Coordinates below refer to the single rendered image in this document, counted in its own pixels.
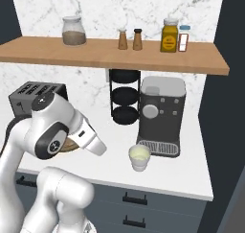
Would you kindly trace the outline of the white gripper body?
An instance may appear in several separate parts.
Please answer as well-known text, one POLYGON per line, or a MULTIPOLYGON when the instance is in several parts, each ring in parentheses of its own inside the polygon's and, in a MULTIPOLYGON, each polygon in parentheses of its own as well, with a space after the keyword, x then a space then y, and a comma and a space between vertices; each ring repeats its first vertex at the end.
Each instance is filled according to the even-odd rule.
POLYGON ((84 148, 98 156, 101 156, 106 152, 105 144, 97 135, 90 135, 86 137, 84 141, 84 148))

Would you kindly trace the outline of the brown wooden bowl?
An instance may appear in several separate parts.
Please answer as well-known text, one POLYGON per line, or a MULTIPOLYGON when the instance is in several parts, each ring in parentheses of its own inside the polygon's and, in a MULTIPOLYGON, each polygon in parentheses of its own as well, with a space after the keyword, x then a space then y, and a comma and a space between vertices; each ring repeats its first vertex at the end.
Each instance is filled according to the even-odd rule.
POLYGON ((69 152, 69 151, 74 151, 79 148, 79 145, 73 141, 70 138, 66 138, 62 148, 60 149, 60 152, 69 152))

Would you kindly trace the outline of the glass of lemonade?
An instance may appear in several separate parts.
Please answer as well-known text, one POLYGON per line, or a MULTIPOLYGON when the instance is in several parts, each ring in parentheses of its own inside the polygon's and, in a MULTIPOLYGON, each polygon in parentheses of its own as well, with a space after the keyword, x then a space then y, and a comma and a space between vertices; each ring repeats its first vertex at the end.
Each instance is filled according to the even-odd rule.
POLYGON ((136 172, 142 172, 146 169, 150 159, 150 149, 144 145, 134 145, 129 149, 128 156, 132 168, 136 172))

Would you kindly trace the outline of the black three-tier stand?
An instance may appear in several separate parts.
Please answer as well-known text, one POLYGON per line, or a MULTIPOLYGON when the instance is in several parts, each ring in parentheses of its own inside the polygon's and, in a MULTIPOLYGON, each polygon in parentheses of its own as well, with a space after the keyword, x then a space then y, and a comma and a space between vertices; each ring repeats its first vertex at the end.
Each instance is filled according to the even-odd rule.
POLYGON ((141 72, 139 70, 109 70, 110 107, 113 121, 132 125, 139 118, 141 72))

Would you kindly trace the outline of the dark grey coffee machine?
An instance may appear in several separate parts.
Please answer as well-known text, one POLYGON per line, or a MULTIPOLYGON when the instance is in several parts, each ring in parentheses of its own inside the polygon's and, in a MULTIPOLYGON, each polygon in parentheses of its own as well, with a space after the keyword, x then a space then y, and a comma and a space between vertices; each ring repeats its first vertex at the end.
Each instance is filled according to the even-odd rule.
POLYGON ((152 155, 175 158, 180 155, 180 129, 186 100, 182 79, 145 77, 140 94, 137 143, 152 155))

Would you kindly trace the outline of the grey-blue drawer front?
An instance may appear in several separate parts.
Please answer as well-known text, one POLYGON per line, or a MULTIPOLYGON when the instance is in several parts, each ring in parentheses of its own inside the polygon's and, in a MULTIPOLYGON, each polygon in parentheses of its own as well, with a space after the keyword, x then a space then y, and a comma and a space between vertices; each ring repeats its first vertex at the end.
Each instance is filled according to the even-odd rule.
POLYGON ((16 183, 16 180, 21 176, 25 176, 25 179, 28 181, 35 181, 37 179, 37 175, 32 175, 32 174, 25 174, 25 173, 16 173, 15 174, 15 184, 16 184, 16 191, 17 194, 19 195, 23 206, 25 208, 25 212, 28 212, 31 207, 33 206, 33 203, 35 201, 36 198, 36 194, 37 194, 37 187, 27 187, 27 186, 22 186, 22 185, 18 185, 16 183))
POLYGON ((95 191, 95 199, 97 200, 139 206, 145 209, 160 210, 199 218, 202 217, 206 207, 206 202, 204 200, 169 196, 113 186, 95 184, 95 191), (143 198, 144 195, 146 195, 147 205, 123 202, 123 195, 125 192, 133 198, 143 198))
POLYGON ((98 233, 197 233, 200 224, 196 217, 136 208, 87 209, 86 214, 98 233), (146 227, 124 225, 125 215, 132 221, 145 218, 146 227))

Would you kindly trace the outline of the dark grey toaster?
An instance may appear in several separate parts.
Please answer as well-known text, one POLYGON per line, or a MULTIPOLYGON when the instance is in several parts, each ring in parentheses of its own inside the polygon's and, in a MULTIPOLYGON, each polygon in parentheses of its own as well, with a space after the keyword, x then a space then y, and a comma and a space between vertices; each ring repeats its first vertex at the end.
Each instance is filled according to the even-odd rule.
POLYGON ((68 100, 66 85, 54 82, 25 82, 9 96, 11 109, 15 117, 31 116, 49 105, 55 94, 68 100))

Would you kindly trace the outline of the wooden shaker with white top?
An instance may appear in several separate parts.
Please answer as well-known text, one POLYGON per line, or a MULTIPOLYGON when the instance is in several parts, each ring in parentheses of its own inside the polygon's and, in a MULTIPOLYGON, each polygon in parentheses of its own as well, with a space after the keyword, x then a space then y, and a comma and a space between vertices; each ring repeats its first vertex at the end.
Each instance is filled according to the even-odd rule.
POLYGON ((127 38, 126 38, 126 29, 119 29, 119 45, 118 48, 120 50, 127 49, 127 38))

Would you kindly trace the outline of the wooden shaker with black top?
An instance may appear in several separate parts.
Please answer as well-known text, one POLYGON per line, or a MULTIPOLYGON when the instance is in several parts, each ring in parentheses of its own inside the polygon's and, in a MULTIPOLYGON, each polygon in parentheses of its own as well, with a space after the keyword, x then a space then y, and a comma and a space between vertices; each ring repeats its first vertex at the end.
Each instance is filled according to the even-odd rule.
POLYGON ((134 30, 134 40, 133 40, 133 49, 135 51, 140 51, 143 49, 143 43, 142 43, 142 30, 141 29, 135 29, 134 30))

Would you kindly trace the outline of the glass jar with brown contents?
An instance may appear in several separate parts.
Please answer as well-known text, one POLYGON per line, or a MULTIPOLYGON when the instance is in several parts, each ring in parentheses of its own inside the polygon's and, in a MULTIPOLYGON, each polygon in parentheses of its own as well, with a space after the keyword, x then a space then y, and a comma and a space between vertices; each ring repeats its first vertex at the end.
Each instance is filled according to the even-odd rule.
POLYGON ((62 18, 62 39, 65 45, 79 46, 86 43, 86 33, 80 16, 65 16, 62 18))

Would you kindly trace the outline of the yellow jar with white lid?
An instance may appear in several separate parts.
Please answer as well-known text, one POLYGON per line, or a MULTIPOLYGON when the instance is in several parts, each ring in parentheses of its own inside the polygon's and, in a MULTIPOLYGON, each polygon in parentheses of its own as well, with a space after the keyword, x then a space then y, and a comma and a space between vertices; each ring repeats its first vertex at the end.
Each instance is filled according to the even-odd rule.
POLYGON ((165 18, 161 37, 161 52, 175 53, 178 37, 178 20, 175 18, 165 18))

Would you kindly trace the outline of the small red and white bottle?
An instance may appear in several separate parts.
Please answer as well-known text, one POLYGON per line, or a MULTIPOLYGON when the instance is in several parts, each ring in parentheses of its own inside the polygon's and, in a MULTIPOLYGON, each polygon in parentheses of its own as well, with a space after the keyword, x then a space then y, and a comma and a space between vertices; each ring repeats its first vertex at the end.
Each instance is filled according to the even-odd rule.
POLYGON ((181 25, 179 27, 178 51, 186 52, 189 42, 190 25, 181 25))

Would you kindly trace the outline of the dark blue tall cupboard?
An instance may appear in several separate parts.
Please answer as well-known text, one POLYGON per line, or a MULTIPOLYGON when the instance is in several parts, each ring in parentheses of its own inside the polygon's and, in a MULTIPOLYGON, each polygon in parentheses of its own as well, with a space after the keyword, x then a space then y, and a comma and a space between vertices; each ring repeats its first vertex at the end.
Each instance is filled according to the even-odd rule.
POLYGON ((230 66, 206 77, 199 109, 213 201, 198 233, 216 233, 245 167, 245 0, 223 0, 214 44, 230 66))

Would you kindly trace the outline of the wooden wall shelf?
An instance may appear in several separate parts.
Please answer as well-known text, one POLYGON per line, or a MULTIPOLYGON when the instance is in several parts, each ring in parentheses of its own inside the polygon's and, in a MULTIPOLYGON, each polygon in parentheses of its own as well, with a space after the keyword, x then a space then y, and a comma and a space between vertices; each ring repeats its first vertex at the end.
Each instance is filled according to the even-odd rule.
POLYGON ((21 36, 0 45, 0 62, 223 76, 230 71, 216 46, 208 42, 191 42, 186 52, 162 53, 160 43, 151 40, 135 51, 120 50, 116 39, 89 38, 84 45, 70 47, 59 37, 21 36))

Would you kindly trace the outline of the dark blue wall cupboard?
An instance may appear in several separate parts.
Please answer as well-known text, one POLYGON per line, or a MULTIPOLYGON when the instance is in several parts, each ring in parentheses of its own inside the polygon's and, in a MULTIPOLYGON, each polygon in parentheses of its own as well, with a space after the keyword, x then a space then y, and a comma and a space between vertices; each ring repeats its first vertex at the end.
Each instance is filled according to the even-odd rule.
POLYGON ((0 0, 0 45, 22 36, 13 0, 0 0))

